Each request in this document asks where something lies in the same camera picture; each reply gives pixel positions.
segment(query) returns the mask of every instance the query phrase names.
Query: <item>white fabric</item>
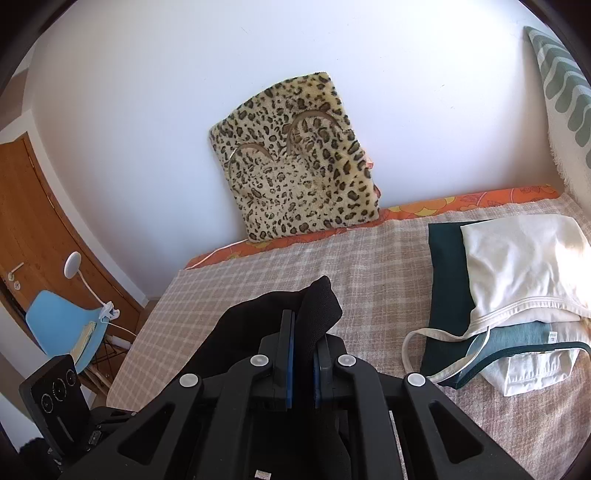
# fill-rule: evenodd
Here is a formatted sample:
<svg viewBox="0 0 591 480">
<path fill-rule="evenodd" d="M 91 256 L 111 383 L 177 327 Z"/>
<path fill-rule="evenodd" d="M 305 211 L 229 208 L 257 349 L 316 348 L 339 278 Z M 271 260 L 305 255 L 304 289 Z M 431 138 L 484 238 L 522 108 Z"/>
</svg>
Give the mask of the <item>white fabric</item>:
<svg viewBox="0 0 591 480">
<path fill-rule="evenodd" d="M 431 328 L 408 333 L 402 343 L 402 364 L 407 373 L 415 371 L 408 357 L 408 344 L 414 335 L 461 342 L 486 332 L 474 353 L 429 377 L 438 383 L 476 359 L 492 328 L 591 317 L 591 247 L 575 219 L 519 215 L 461 229 L 470 293 L 476 306 L 470 313 L 470 325 L 462 336 Z"/>
<path fill-rule="evenodd" d="M 521 353 L 494 361 L 480 372 L 504 397 L 541 390 L 570 377 L 578 348 Z"/>
<path fill-rule="evenodd" d="M 555 336 L 552 340 L 548 337 L 548 343 L 583 342 L 591 345 L 587 319 L 552 323 L 550 329 Z M 494 361 L 480 374 L 505 397 L 541 390 L 570 376 L 580 350 L 570 348 L 507 356 Z"/>
</svg>

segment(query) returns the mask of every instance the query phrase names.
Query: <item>circular button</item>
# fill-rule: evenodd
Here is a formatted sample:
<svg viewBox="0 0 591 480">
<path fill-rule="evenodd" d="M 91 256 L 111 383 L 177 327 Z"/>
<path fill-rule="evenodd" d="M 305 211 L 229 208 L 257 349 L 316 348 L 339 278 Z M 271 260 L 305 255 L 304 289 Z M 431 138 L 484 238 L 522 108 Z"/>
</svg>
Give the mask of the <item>circular button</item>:
<svg viewBox="0 0 591 480">
<path fill-rule="evenodd" d="M 352 367 L 357 359 L 353 355 L 341 355 L 339 357 L 339 365 L 343 365 L 343 367 Z"/>
<path fill-rule="evenodd" d="M 53 396 L 57 401 L 64 401 L 66 398 L 66 384 L 61 378 L 53 382 Z"/>
<path fill-rule="evenodd" d="M 199 382 L 199 377 L 195 374 L 184 374 L 179 380 L 178 382 L 183 386 L 183 387 L 194 387 L 195 385 L 197 385 L 197 382 Z"/>
<path fill-rule="evenodd" d="M 425 377 L 421 374 L 410 374 L 407 377 L 407 381 L 413 387 L 422 387 L 425 384 Z"/>
<path fill-rule="evenodd" d="M 266 355 L 255 355 L 251 357 L 251 363 L 255 367 L 264 367 L 267 363 L 269 363 L 269 359 Z"/>
<path fill-rule="evenodd" d="M 53 411 L 53 400 L 46 393 L 44 393 L 41 397 L 41 406 L 47 413 L 51 413 Z"/>
<path fill-rule="evenodd" d="M 69 369 L 66 372 L 66 383 L 71 387 L 76 385 L 76 374 L 74 373 L 74 371 L 72 369 Z"/>
</svg>

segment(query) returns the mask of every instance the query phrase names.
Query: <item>blue chair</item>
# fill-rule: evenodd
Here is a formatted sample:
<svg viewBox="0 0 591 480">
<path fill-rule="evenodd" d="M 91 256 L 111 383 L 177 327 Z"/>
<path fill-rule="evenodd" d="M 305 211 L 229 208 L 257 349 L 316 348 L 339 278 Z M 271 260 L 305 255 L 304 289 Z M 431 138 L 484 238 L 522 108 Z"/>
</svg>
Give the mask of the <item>blue chair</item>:
<svg viewBox="0 0 591 480">
<path fill-rule="evenodd" d="M 96 322 L 82 355 L 76 362 L 76 373 L 82 372 L 94 357 L 105 336 L 107 323 L 99 321 L 102 308 L 86 310 L 59 295 L 43 290 L 36 296 L 25 317 L 27 325 L 47 356 L 70 353 L 89 322 Z"/>
</svg>

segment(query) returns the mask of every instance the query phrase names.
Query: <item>white screw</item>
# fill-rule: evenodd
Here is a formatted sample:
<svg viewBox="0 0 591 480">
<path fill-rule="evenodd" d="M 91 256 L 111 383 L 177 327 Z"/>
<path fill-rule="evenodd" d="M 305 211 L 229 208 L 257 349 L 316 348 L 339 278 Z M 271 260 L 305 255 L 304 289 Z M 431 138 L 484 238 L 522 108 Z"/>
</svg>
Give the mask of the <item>white screw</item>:
<svg viewBox="0 0 591 480">
<path fill-rule="evenodd" d="M 353 355 L 341 355 L 338 359 L 339 365 L 343 367 L 352 367 L 357 359 Z"/>
<path fill-rule="evenodd" d="M 264 367 L 267 363 L 269 363 L 269 358 L 266 355 L 255 355 L 251 357 L 251 364 L 255 367 Z"/>
<path fill-rule="evenodd" d="M 178 379 L 178 383 L 181 384 L 182 387 L 194 387 L 199 382 L 199 377 L 195 374 L 184 374 L 181 378 Z"/>
<path fill-rule="evenodd" d="M 413 387 L 422 387 L 425 384 L 425 377 L 421 374 L 410 374 L 407 377 L 407 381 Z"/>
</svg>

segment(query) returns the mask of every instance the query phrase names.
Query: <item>black control panel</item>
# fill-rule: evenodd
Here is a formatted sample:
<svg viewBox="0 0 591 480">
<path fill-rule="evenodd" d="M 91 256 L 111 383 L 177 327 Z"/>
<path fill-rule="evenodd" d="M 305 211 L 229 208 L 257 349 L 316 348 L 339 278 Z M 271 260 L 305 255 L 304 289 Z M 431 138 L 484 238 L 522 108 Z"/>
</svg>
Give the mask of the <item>black control panel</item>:
<svg viewBox="0 0 591 480">
<path fill-rule="evenodd" d="M 90 410 L 72 357 L 50 359 L 21 384 L 19 391 L 49 446 L 60 456 L 74 454 L 85 434 Z"/>
</svg>

